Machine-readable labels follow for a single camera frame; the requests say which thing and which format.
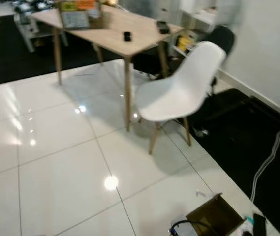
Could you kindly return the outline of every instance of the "chair leg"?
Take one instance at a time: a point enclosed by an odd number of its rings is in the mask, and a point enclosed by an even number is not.
[[[189,123],[188,123],[187,117],[184,117],[184,125],[186,128],[188,145],[191,146],[191,137],[190,137]]]
[[[160,129],[160,122],[156,122],[156,127],[155,127],[154,133],[151,136],[151,140],[150,140],[149,155],[152,154],[153,147],[154,147],[154,144],[155,144],[156,137],[157,137],[159,129]]]

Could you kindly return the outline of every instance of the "black cable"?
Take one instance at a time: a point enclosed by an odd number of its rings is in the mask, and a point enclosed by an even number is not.
[[[182,224],[182,223],[190,223],[190,224],[192,224],[192,225],[193,225],[193,224],[202,225],[202,226],[208,228],[214,235],[219,236],[219,234],[218,234],[214,229],[212,229],[210,226],[208,226],[207,224],[205,224],[205,223],[203,223],[203,222],[201,222],[201,221],[194,221],[194,220],[181,220],[181,221],[178,221],[178,222],[176,222],[175,224],[172,225],[172,227],[170,228],[169,231],[172,232],[173,230],[175,230],[175,229],[174,229],[175,226],[180,225],[180,224]]]

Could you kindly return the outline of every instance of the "black floor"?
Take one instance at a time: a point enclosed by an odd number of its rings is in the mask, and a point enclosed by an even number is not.
[[[91,44],[67,34],[69,47],[62,45],[62,68],[71,69],[98,63]],[[13,16],[0,17],[0,84],[56,71],[51,37],[43,39],[44,46],[29,53],[20,36]],[[118,55],[102,50],[105,61]]]
[[[207,100],[189,121],[198,126],[198,121],[204,117],[241,104],[240,101],[247,103],[203,125],[209,130],[209,136],[193,135],[250,198],[254,174],[270,155],[280,130],[280,115],[258,100],[248,100],[232,89],[216,95],[212,103]],[[254,203],[280,232],[280,146],[275,160],[258,181]]]

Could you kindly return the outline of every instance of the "white baseboard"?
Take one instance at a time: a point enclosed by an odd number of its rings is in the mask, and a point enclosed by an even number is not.
[[[220,69],[217,73],[217,77],[222,79],[223,81],[229,83],[232,87],[238,89],[240,92],[244,93],[245,95],[254,96],[254,97],[258,98],[260,101],[262,101],[263,103],[265,103],[266,105],[270,106],[272,109],[274,109],[280,113],[280,106],[278,104],[274,103],[267,97],[263,96],[262,94],[260,94],[256,90],[254,90],[253,88],[240,82],[239,80],[237,80],[235,77],[233,77],[229,73]]]

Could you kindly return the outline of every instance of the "white cable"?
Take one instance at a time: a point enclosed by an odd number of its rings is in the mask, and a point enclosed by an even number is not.
[[[260,175],[263,173],[263,171],[267,168],[267,166],[274,160],[275,154],[276,154],[277,149],[279,147],[279,144],[280,144],[280,131],[276,135],[276,139],[275,139],[275,142],[273,144],[270,156],[262,163],[262,165],[260,166],[260,168],[258,169],[256,174],[254,175],[251,198],[250,198],[252,203],[253,203],[254,198],[255,198],[256,186],[257,186],[258,179],[259,179]]]

